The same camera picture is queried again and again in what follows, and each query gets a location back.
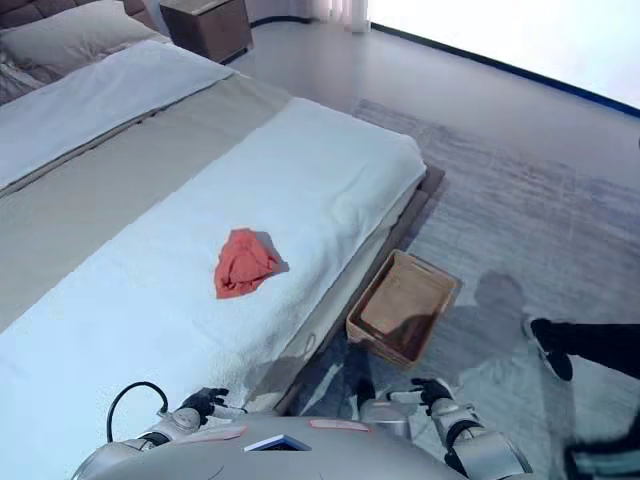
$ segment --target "curtain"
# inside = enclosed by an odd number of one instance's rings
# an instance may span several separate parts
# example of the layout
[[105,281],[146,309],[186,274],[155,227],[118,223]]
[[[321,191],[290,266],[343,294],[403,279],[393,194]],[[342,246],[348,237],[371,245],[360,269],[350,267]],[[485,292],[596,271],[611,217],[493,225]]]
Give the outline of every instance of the curtain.
[[313,0],[314,17],[343,25],[352,32],[368,32],[369,0]]

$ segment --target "white bedspread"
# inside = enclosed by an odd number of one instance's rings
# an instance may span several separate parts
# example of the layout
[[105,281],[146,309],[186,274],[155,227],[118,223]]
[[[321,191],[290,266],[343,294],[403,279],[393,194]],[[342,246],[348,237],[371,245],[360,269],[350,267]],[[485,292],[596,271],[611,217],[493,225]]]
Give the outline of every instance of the white bedspread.
[[[122,230],[0,335],[1,478],[68,478],[105,439],[118,391],[137,380],[171,407],[202,386],[249,393],[409,185],[424,174],[409,137],[306,100]],[[289,271],[257,292],[215,298],[231,229],[268,232]],[[117,439],[159,407],[132,392]]]
[[0,107],[0,188],[233,71],[147,40]]

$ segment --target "wicker basket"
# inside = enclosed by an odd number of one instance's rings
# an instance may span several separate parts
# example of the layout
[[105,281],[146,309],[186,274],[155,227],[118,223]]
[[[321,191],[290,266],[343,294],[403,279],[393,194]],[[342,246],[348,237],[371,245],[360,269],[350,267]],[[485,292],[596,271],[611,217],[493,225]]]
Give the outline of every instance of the wicker basket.
[[424,260],[393,250],[349,312],[349,342],[403,369],[413,368],[460,286]]

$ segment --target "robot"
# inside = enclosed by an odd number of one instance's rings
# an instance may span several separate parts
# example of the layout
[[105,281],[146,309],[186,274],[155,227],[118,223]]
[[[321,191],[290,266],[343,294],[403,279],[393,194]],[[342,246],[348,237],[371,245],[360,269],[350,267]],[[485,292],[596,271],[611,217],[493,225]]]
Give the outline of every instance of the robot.
[[[360,421],[247,413],[225,404],[226,389],[202,389],[168,412],[164,393],[149,382],[127,387],[107,417],[108,443],[78,468],[73,480],[214,480],[354,478],[404,480],[534,480],[522,453],[484,427],[471,405],[459,405],[441,380],[413,380],[408,391],[368,400]],[[138,438],[113,442],[118,400],[135,386],[162,397],[160,422]],[[410,443],[401,404],[426,407],[447,449],[445,462]],[[209,416],[235,417],[205,427]]]

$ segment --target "beige blanket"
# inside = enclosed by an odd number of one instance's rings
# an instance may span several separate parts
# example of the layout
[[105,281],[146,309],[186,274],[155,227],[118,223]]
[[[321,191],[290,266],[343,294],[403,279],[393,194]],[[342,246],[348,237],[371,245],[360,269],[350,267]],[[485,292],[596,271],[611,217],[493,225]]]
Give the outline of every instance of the beige blanket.
[[233,75],[0,199],[0,333],[88,256],[266,123],[290,96]]

